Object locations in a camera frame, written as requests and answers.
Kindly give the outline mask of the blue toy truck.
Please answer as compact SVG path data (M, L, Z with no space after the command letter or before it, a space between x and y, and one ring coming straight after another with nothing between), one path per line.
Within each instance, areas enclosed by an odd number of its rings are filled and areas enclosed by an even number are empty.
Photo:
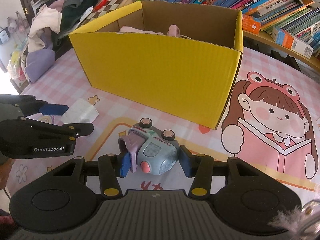
M138 168L146 174L161 175L178 161L180 146L175 132L160 130L150 118L142 118L118 139L120 153L129 152L132 173Z

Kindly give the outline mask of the large white charger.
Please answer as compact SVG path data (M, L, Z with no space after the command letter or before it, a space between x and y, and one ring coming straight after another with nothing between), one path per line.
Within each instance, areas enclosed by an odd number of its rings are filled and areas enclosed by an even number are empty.
M92 123L99 113L95 106L84 99L78 99L69 107L69 109L61 116L64 124Z

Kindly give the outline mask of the pink plush toy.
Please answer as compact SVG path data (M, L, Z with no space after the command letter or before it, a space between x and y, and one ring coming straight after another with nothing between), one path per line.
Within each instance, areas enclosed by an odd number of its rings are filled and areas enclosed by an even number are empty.
M145 31L140 30L133 27L122 26L119 30L120 33L139 33L139 34L155 34L155 35L163 35L163 33L156 33L154 31Z

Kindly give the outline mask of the pink small case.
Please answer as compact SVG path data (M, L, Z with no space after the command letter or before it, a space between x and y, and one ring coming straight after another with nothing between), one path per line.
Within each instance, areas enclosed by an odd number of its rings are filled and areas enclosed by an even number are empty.
M168 36L171 36L171 37L180 37L181 36L181 33L180 33L180 29L177 25L174 25L172 24L170 27L169 27L169 30L167 32L167 35Z

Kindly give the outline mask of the pile of clothes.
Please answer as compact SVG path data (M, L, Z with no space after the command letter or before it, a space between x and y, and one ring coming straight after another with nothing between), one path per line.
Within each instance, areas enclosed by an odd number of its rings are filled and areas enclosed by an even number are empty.
M98 0L48 0L36 9L29 24L19 12L7 18L4 35L19 31L25 39L12 52L6 66L15 82L35 83L55 62L63 39L93 11Z

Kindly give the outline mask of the pink cartoon table mat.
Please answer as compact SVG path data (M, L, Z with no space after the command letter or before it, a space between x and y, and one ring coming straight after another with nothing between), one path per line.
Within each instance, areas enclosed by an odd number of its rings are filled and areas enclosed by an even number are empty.
M245 79L246 74L255 71L268 79L275 78L280 84L291 85L300 95L301 102L311 114L315 131L315 141L319 153L319 83L292 67L276 59L249 48L244 54L237 80ZM83 156L86 161L97 160L107 153L119 154L118 138L125 135L133 124L143 117L148 117L157 128L171 129L181 145L192 153L211 155L214 159L226 161L230 156L223 149L221 128L217 130L199 126L193 122L178 118L141 105L139 103L103 92L91 87L73 49L59 58L54 66L35 84L29 85L23 92L34 95L37 99L68 105L71 107L78 99L89 101L97 109L99 116L94 120L94 131L90 136L77 139L75 156ZM17 160L13 165L7 183L8 191L13 195L17 190L33 180L51 171L69 160L71 156L35 160ZM312 179L300 180L292 176L272 171L267 166L259 169L278 179L295 191L303 204L319 198L319 171ZM152 176L141 172L127 175L120 180L123 192L126 189L162 190L185 189L191 185L191 179L184 177L179 164L162 176Z

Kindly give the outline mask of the yellow cardboard box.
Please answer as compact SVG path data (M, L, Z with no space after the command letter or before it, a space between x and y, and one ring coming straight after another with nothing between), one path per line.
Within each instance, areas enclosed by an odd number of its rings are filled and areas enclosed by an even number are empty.
M167 35L174 24L180 37ZM120 33L122 26L163 33ZM203 4L138 1L70 33L90 84L216 129L243 54L242 13Z

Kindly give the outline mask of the wooden chess board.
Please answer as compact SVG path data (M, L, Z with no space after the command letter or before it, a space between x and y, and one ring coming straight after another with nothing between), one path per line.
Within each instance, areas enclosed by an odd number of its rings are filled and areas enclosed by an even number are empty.
M121 7L127 6L131 3L134 3L137 0L107 0L106 4L99 10L93 11L81 24L84 25L88 22L95 20L105 14L117 10Z

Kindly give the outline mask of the orange white medicine box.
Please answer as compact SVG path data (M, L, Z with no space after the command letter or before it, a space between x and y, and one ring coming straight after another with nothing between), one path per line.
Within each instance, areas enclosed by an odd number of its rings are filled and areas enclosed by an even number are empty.
M291 35L287 31L280 29L278 27L273 27L271 37L274 42L281 45L287 49L290 49L299 55L310 59L313 54L313 48L307 42L304 42L300 38Z

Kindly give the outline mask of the row of books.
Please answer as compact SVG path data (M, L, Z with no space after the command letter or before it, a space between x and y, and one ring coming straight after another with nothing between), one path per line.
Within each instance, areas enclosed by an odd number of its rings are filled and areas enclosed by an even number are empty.
M261 22L260 31L271 35L278 27L294 35L313 48L319 55L319 8L303 0L164 0L185 4L204 4L235 9Z

